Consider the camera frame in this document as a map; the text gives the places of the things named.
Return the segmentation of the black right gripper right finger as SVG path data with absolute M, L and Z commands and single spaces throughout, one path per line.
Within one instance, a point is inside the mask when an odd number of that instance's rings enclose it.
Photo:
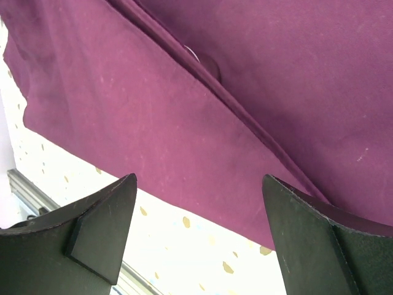
M 262 194 L 287 294 L 392 294 L 392 226 L 272 175 Z

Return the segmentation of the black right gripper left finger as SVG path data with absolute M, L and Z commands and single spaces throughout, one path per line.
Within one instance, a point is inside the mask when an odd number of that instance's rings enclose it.
M 1 230 L 1 294 L 109 294 L 117 284 L 137 178 Z

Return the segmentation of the purple cloth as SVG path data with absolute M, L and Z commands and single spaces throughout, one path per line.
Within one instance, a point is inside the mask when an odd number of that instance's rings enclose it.
M 71 154 L 266 247 L 266 174 L 392 224 L 391 1 L 2 1 L 1 18 L 25 126 Z

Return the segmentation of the stainless steel tray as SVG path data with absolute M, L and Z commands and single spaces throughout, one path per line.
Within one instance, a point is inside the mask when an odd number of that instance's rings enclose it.
M 188 51 L 188 53 L 194 58 L 196 59 L 197 62 L 200 62 L 200 59 L 198 58 L 197 54 L 187 45 L 184 45 L 184 48 Z

